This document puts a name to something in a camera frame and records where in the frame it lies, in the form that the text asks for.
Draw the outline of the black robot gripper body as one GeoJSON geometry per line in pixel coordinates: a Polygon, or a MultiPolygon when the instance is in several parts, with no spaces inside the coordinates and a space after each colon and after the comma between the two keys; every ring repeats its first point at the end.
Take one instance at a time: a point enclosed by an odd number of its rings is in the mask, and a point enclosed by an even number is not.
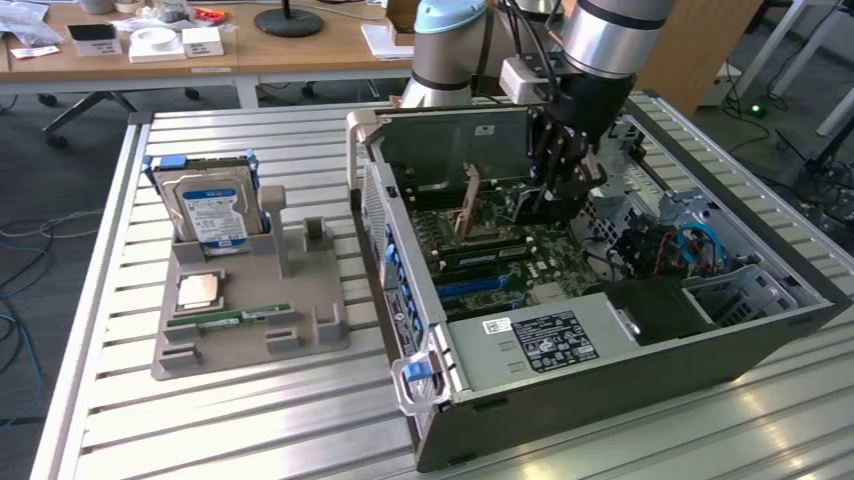
{"type": "Polygon", "coordinates": [[[547,107],[561,124],[599,139],[613,125],[637,82],[634,74],[605,78],[575,73],[559,79],[559,96],[547,107]]]}

